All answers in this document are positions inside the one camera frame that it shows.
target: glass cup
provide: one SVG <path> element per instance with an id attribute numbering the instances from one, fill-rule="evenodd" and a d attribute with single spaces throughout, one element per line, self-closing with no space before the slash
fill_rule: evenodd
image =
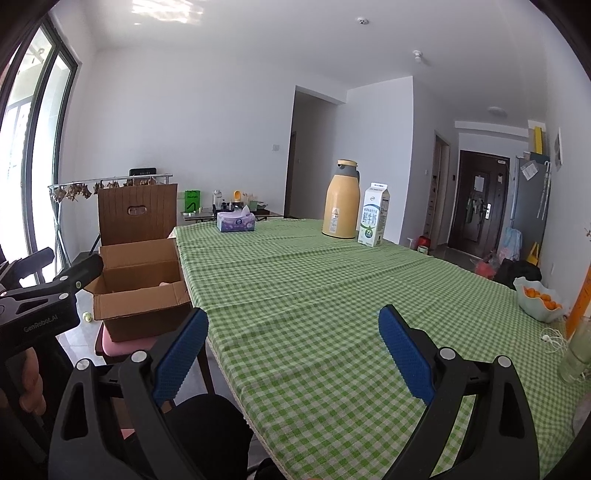
<path id="1" fill-rule="evenodd" d="M 582 373 L 589 364 L 591 364 L 591 319 L 583 317 L 558 366 L 558 375 L 566 383 L 582 380 Z"/>

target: purple tissue box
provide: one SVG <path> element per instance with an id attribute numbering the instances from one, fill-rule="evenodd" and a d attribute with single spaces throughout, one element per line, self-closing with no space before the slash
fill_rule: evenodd
<path id="1" fill-rule="evenodd" d="M 220 232 L 253 232 L 256 217 L 251 212 L 237 210 L 236 212 L 219 212 L 217 214 L 217 228 Z"/>

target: wall picture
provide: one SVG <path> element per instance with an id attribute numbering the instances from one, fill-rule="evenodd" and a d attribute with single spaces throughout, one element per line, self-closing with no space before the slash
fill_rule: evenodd
<path id="1" fill-rule="evenodd" d="M 562 132 L 560 131 L 559 127 L 558 133 L 556 134 L 556 140 L 554 140 L 554 163 L 556 165 L 556 171 L 560 170 L 562 162 Z"/>

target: silver screw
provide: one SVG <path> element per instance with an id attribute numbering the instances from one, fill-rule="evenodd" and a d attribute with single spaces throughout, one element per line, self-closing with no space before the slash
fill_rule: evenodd
<path id="1" fill-rule="evenodd" d="M 499 357 L 499 365 L 505 368 L 509 368 L 511 366 L 511 359 L 501 355 Z"/>
<path id="2" fill-rule="evenodd" d="M 87 358 L 83 358 L 76 364 L 78 370 L 86 370 L 88 367 L 90 367 L 90 360 Z"/>
<path id="3" fill-rule="evenodd" d="M 456 357 L 456 353 L 448 347 L 439 350 L 439 355 L 441 355 L 441 358 L 444 358 L 445 360 L 453 360 Z"/>
<path id="4" fill-rule="evenodd" d="M 143 350 L 138 350 L 131 354 L 131 361 L 136 364 L 140 364 L 148 358 L 148 354 Z"/>

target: black pants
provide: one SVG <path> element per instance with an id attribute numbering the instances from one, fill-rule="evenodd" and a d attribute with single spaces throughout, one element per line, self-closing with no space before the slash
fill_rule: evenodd
<path id="1" fill-rule="evenodd" d="M 245 480 L 252 430 L 242 413 L 226 398 L 204 394 L 189 398 L 165 414 L 168 428 L 207 480 Z M 153 476 L 135 434 L 125 441 L 134 466 Z M 266 460 L 256 480 L 284 480 Z"/>

